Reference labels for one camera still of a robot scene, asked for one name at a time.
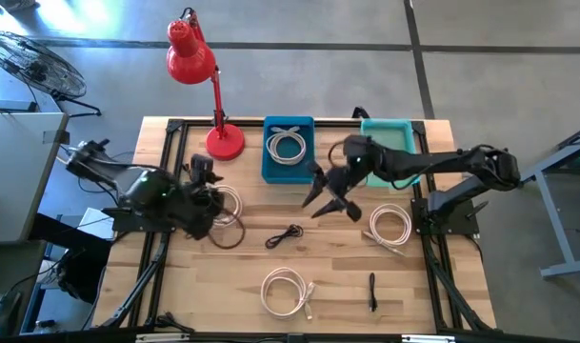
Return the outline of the teal plastic bin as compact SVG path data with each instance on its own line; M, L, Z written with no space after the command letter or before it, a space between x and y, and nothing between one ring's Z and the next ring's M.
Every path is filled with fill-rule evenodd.
M364 119L361 124L360 133L371 136L375 142L387 148L417 153L411 121L407 119ZM396 180L394 183L398 188L401 188L419 182L417 180L410 182L411 178L413 176L403 180ZM393 189L391 183L380 179L373 173L367 176L365 185L368 187Z

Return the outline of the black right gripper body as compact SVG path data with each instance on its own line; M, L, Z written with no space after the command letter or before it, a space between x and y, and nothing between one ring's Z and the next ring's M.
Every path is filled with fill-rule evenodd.
M326 172L327 189L335 200L348 205L347 193L366 177L366 170L361 167L332 167Z

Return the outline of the black bag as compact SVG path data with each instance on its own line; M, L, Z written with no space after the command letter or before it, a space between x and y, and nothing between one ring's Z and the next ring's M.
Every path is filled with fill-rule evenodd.
M71 297L94 304L109 254L109 249L67 249L55 267L57 285Z

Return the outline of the silver metal bracket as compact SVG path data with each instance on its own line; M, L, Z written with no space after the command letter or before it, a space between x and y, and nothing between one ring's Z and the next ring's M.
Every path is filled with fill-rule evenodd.
M177 343L190 341L187 333L143 333L135 337L135 343Z
M437 334L403 334L402 343L456 343L452 335Z

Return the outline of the red desk lamp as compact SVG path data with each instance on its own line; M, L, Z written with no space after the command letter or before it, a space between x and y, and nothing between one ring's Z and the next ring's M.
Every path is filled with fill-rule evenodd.
M167 37L170 47L166 65L169 75L186 85L211 81L213 87L213 128L205 139L207 153L217 159L228 161L238 157L245 148L245 136L235 125L227 123L224 111L220 70L216 57L206 42L197 12L192 7L183 9L180 16L169 23Z

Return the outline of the grey metal stand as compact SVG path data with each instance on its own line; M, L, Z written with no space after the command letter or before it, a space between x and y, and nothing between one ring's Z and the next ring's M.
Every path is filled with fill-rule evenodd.
M540 274L544 279L580 272L580 260L575 258L570 247L570 242L559 214L559 208L554 203L548 184L549 173L579 173L580 168L567 168L568 164L578 159L580 159L580 130L558 143L549 156L521 172L520 186L524 186L529 182L536 183L564 258L563 263L551 265L540 270Z

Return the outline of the grey desk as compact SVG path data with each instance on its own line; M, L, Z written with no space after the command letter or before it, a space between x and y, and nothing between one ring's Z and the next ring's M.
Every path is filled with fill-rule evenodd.
M0 242L29 237L68 121L62 112L0 113Z

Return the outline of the black floor fan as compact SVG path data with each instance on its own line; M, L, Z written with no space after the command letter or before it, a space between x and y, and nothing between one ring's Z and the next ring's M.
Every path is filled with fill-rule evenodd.
M57 53L26 36L0 30L0 68L29 88L48 94L55 103L71 102L91 112L71 117L101 116L99 108L79 101L87 92L81 72Z

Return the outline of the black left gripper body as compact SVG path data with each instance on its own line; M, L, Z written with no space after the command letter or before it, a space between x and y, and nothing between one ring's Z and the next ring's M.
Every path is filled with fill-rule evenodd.
M205 184L185 183L180 188L182 203L177 207L176 222L187 235L206 236L209 232L206 226L206 192Z

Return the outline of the blue plastic bin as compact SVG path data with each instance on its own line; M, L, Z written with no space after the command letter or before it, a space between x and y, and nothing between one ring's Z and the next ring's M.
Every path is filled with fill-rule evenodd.
M315 160L314 119L267 116L263 124L261 175L269 184L309 184Z

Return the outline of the white paper sheet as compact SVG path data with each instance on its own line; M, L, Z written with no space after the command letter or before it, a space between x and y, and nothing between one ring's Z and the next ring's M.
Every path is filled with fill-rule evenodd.
M77 229L79 231L94 235L96 237L112 240L113 233L113 219L94 208L87 208Z

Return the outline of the black computer mouse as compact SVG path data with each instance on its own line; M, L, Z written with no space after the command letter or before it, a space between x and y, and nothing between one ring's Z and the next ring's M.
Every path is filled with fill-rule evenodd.
M10 336L14 331L21 298L22 294L17 290L0 294L0 337Z

